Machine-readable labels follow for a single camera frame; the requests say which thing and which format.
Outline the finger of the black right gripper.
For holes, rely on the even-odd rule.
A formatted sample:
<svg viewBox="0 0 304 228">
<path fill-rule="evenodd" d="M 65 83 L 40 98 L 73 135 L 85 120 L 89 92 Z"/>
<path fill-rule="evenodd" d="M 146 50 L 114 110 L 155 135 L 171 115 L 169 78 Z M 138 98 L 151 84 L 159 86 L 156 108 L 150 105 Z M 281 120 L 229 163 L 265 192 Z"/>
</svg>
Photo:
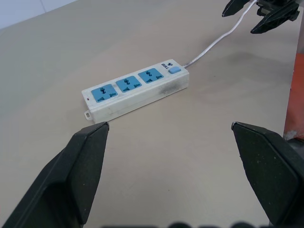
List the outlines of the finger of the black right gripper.
<svg viewBox="0 0 304 228">
<path fill-rule="evenodd" d="M 250 0 L 230 0 L 229 3 L 226 5 L 222 12 L 223 17 L 228 17 L 235 15 L 239 12 L 243 7 L 250 2 Z"/>
<path fill-rule="evenodd" d="M 264 18 L 250 31 L 252 34 L 266 33 L 287 22 L 294 21 L 299 15 L 299 5 L 288 5 L 281 9 L 268 13 Z"/>
</svg>

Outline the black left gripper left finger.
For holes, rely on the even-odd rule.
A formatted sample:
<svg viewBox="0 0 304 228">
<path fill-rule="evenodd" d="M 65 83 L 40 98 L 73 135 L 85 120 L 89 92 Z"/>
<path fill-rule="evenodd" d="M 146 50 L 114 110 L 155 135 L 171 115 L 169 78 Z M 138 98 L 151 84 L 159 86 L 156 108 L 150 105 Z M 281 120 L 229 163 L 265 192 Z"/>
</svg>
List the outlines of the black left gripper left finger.
<svg viewBox="0 0 304 228">
<path fill-rule="evenodd" d="M 101 177 L 109 124 L 75 133 L 39 173 L 2 228 L 83 228 Z"/>
</svg>

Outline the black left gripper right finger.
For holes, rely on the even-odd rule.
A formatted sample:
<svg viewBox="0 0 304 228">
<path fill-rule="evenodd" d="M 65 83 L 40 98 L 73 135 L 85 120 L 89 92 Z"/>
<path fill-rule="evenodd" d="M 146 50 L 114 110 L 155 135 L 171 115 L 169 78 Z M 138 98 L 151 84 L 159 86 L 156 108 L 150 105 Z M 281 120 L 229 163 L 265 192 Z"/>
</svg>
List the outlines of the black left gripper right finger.
<svg viewBox="0 0 304 228">
<path fill-rule="evenodd" d="M 304 140 L 285 140 L 266 128 L 231 126 L 247 180 L 269 222 L 304 228 Z"/>
</svg>

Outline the white power strip blue sockets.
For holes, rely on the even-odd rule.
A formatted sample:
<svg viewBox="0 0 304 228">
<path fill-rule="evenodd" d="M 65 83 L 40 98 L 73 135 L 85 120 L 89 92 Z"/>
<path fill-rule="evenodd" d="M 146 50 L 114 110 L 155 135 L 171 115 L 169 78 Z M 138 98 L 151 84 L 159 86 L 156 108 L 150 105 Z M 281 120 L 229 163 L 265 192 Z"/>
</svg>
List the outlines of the white power strip blue sockets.
<svg viewBox="0 0 304 228">
<path fill-rule="evenodd" d="M 85 118 L 107 122 L 188 86 L 188 70 L 169 59 L 83 90 Z"/>
</svg>

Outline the orange red panel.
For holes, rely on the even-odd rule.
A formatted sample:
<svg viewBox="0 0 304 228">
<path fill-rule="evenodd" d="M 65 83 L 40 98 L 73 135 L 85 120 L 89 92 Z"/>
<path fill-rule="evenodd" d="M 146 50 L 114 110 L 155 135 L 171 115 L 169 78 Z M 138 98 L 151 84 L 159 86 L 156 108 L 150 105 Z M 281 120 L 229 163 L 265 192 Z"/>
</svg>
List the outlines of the orange red panel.
<svg viewBox="0 0 304 228">
<path fill-rule="evenodd" d="M 304 54 L 297 53 L 285 119 L 284 138 L 304 140 Z"/>
</svg>

